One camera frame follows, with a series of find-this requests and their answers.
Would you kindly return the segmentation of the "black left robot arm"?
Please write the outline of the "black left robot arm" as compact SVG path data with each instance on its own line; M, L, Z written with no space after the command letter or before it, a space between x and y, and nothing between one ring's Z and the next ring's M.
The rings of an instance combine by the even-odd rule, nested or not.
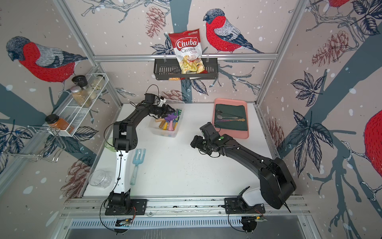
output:
M176 110L165 103L163 97L146 93L145 99L134 106L134 111L125 119L116 121L112 126L112 146L116 150L116 179L114 187L108 196L108 207L132 208L130 186L125 184L126 173L130 172L128 153L138 145L137 126L147 116L157 119L172 116Z

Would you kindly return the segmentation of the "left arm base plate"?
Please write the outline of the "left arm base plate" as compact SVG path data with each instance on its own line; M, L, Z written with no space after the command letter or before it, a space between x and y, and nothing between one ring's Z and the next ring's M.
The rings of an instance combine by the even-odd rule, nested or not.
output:
M147 199L127 199L122 201L108 200L105 210L106 216L144 215Z

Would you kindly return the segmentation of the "lime rake wooden handle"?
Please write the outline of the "lime rake wooden handle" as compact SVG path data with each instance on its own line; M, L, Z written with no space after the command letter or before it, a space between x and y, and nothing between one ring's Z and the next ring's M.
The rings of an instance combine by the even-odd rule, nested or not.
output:
M166 123L166 120L165 120L165 119L162 119L162 118L160 118L160 119L156 119L156 120L155 120L155 123L158 123L158 124L159 124L159 125L158 125L158 128L162 129L163 126L164 126L165 123Z

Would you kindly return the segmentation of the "green rake wooden handle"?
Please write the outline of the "green rake wooden handle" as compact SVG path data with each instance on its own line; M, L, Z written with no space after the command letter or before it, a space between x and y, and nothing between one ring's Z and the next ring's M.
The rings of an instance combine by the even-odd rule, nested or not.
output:
M173 126L174 126L174 130L176 129L176 127L177 127L177 124L178 124L178 121L179 121L179 119L180 119L180 117L181 117L181 114L182 114L182 110L180 110L180 109L177 109L177 111L176 111L176 118L174 119L174 121L173 121Z

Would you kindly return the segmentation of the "purple rake pink handle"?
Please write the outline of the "purple rake pink handle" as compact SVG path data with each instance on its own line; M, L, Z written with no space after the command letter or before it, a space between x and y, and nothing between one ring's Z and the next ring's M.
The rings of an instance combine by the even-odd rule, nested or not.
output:
M176 113L167 115L167 117L165 117L165 121L167 123L166 130L174 131L177 120L178 120L178 115Z

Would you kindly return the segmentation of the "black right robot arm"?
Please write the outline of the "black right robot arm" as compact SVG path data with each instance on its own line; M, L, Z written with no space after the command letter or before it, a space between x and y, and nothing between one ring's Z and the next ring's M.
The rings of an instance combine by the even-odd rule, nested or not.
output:
M261 196L268 205L280 209L287 204L287 199L296 190L296 183L283 160L264 157L244 147L233 137L220 135L210 122L200 127L200 130L202 136L194 136L192 148L209 156L218 152L234 159L258 177Z

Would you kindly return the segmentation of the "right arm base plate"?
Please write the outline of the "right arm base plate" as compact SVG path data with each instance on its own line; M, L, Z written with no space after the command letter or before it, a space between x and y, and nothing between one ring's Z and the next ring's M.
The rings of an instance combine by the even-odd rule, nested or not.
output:
M226 214L264 214L266 212L263 204L254 206L247 205L242 199L224 198L224 203L221 205L225 209Z

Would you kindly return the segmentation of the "light blue rake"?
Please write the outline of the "light blue rake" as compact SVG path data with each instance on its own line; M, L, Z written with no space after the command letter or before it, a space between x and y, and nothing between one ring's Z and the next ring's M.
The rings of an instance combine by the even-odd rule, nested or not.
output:
M135 185L137 179L137 173L139 165L143 163L146 154L146 149L137 149L133 158L132 163L134 164L133 173L130 180L130 185Z

